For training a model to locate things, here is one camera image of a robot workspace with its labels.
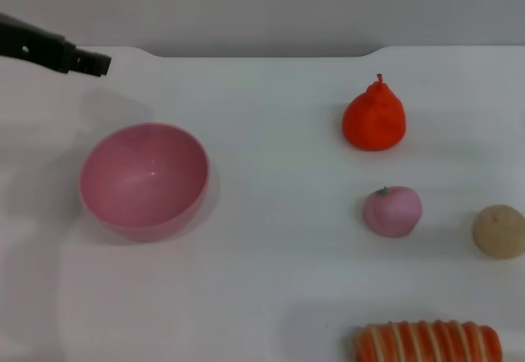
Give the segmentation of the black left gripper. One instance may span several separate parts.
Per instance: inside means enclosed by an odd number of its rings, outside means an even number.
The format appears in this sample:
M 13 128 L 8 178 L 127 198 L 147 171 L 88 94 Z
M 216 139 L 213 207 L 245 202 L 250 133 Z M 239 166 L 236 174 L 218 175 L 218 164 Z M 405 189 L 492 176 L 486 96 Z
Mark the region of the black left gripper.
M 68 44 L 63 36 L 1 14 L 1 56 L 31 62 L 50 70 L 105 76 L 112 62 L 108 55 Z

